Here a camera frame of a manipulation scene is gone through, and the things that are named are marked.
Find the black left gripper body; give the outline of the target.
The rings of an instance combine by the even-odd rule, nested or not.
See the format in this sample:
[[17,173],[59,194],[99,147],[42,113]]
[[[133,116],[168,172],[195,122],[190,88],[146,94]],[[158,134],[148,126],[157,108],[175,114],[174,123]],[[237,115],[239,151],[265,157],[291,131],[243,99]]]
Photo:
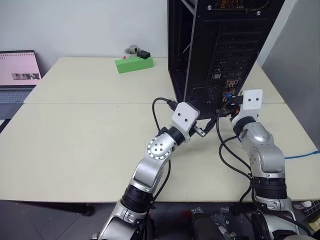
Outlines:
[[188,130],[188,135],[192,137],[194,134],[198,134],[201,137],[206,135],[205,131],[197,126],[197,120],[199,117],[199,112],[197,110],[192,109],[189,113],[188,121],[190,128]]

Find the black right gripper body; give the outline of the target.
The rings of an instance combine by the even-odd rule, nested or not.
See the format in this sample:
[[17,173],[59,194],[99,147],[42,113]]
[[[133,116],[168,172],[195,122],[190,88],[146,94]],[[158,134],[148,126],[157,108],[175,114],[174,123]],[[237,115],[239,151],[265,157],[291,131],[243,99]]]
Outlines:
[[239,112],[242,104],[230,104],[230,100],[226,102],[226,106],[230,106],[232,108],[232,114],[228,115],[231,119],[235,118]]

